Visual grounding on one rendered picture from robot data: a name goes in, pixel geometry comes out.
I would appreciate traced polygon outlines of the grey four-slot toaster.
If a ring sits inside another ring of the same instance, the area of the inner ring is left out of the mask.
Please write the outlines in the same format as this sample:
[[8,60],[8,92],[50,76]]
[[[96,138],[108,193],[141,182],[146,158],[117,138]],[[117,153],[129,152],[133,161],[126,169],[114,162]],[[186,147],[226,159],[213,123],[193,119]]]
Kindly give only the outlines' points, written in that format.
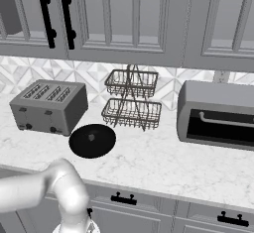
[[86,85],[39,79],[9,103],[20,130],[69,136],[88,109]]

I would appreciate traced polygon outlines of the grey upper cupboard door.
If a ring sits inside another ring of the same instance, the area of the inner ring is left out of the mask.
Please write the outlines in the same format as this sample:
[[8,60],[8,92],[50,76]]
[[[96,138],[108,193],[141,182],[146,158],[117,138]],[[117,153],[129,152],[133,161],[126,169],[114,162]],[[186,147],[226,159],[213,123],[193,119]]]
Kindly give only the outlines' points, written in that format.
[[188,0],[182,65],[254,72],[254,0]]
[[187,0],[71,0],[76,38],[70,50],[66,37],[68,57],[179,67],[186,7]]
[[40,0],[0,0],[0,56],[67,58],[60,0],[49,5],[54,49],[49,48]]

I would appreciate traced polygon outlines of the grey drawer front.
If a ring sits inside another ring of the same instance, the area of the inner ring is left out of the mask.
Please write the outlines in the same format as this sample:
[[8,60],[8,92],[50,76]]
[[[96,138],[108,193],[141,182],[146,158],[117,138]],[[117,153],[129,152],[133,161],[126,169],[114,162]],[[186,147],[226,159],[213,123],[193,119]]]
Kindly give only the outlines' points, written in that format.
[[[227,217],[232,217],[232,218],[236,218],[238,214],[241,214],[242,219],[247,220],[249,222],[249,226],[243,227],[243,226],[218,222],[217,216],[220,215],[222,211],[226,212]],[[212,226],[218,226],[221,229],[235,230],[237,233],[243,233],[243,232],[254,233],[254,214],[242,212],[239,210],[232,210],[227,208],[191,203],[189,206],[187,219],[191,219],[191,220],[199,221],[199,222],[205,222],[205,223],[211,224]]]
[[[129,208],[138,211],[157,213],[165,216],[174,216],[176,201],[171,198],[164,198],[158,195],[142,193],[138,190],[123,189],[119,187],[100,186],[88,184],[86,186],[90,195],[90,206],[105,208]],[[119,191],[121,196],[129,198],[131,194],[137,200],[136,205],[123,204],[110,200],[112,195]]]

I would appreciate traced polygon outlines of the black round pan lid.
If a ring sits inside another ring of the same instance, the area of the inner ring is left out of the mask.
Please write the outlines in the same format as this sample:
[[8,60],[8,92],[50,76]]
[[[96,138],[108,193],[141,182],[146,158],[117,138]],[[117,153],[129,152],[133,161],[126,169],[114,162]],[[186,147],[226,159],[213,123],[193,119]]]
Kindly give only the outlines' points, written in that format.
[[113,129],[102,124],[88,124],[76,129],[68,144],[73,153],[84,159],[97,159],[108,154],[116,143]]

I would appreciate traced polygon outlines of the grey toaster oven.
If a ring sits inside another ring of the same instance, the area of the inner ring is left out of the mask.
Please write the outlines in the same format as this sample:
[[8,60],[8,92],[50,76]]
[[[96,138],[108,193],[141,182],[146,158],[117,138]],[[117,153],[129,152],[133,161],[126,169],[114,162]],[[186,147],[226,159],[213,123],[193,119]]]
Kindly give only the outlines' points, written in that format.
[[254,152],[254,86],[185,81],[177,134],[182,142]]

